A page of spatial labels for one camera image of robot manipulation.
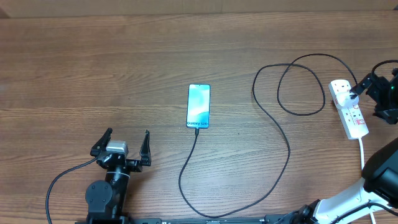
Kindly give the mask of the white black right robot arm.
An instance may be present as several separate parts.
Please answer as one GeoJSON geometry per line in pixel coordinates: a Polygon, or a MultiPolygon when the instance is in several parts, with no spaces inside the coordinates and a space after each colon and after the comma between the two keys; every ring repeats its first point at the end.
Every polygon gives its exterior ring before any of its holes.
{"type": "MultiPolygon", "coordinates": [[[[359,96],[368,95],[375,102],[374,116],[388,124],[397,124],[397,69],[392,79],[376,75],[372,69],[359,83],[346,80],[329,84],[347,138],[362,142],[368,134],[359,108],[359,96]]],[[[361,159],[361,178],[331,198],[316,200],[280,220],[290,223],[350,223],[363,216],[385,210],[393,215],[397,209],[397,140],[391,141],[368,160],[361,159]]]]}

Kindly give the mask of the blue Samsung smartphone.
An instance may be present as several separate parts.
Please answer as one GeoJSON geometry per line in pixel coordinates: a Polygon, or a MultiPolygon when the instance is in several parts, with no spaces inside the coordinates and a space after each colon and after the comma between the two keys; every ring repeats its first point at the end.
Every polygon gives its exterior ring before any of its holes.
{"type": "Polygon", "coordinates": [[[189,84],[186,127],[207,129],[210,125],[211,86],[189,84]]]}

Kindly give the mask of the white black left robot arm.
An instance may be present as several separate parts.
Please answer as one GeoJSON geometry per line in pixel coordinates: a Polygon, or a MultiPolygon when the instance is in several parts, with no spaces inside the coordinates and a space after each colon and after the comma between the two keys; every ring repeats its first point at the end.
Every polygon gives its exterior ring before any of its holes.
{"type": "Polygon", "coordinates": [[[50,193],[56,181],[63,175],[97,163],[106,170],[104,180],[92,182],[85,192],[88,214],[85,223],[132,223],[132,218],[123,212],[127,188],[132,172],[142,172],[144,166],[151,166],[150,131],[145,132],[139,151],[140,159],[129,159],[128,145],[125,141],[111,139],[112,128],[108,128],[90,150],[92,160],[72,167],[60,173],[51,182],[46,198],[45,213],[47,221],[52,223],[49,209],[50,193]]]}

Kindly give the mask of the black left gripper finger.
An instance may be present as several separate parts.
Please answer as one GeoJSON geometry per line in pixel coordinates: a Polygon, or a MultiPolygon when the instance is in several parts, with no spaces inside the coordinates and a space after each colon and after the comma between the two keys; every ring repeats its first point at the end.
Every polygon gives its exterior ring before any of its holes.
{"type": "Polygon", "coordinates": [[[99,156],[99,154],[106,149],[109,141],[111,140],[112,128],[108,128],[102,137],[93,145],[90,150],[90,155],[93,157],[99,156]]]}
{"type": "Polygon", "coordinates": [[[150,153],[150,131],[146,130],[144,141],[141,146],[140,156],[141,156],[141,164],[143,166],[151,166],[152,157],[150,153]]]}

